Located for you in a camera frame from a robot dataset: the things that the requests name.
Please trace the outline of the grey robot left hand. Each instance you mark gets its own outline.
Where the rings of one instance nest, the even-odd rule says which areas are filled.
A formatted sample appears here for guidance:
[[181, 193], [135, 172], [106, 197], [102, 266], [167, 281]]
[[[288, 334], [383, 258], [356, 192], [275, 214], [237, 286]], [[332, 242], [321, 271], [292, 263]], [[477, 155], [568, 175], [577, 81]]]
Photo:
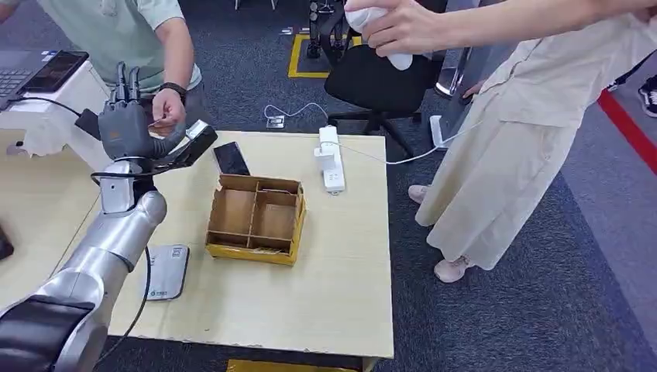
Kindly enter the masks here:
[[113, 160], [123, 157], [157, 160], [166, 157], [184, 138], [185, 122], [179, 123], [169, 136], [152, 137], [140, 102], [139, 68], [127, 71], [126, 64], [121, 61], [116, 65], [116, 77], [114, 95], [98, 115], [98, 128], [105, 152]]

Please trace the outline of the person's hand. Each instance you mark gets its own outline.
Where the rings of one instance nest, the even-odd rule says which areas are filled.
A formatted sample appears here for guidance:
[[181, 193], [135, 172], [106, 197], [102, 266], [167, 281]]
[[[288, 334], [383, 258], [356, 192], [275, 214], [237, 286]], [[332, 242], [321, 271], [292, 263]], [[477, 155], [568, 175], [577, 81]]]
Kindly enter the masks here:
[[381, 57], [421, 54], [451, 49], [443, 14], [432, 12], [416, 1], [348, 1], [347, 12], [380, 8], [386, 13], [368, 22], [361, 34]]

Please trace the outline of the person's left hand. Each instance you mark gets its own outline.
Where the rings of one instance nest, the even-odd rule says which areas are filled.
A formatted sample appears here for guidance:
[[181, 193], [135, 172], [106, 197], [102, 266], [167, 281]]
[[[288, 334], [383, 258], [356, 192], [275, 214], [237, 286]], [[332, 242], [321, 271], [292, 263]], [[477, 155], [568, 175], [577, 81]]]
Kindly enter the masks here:
[[150, 132], [168, 136], [178, 124], [184, 122], [186, 111], [181, 96], [173, 89], [160, 90], [152, 100], [153, 123]]

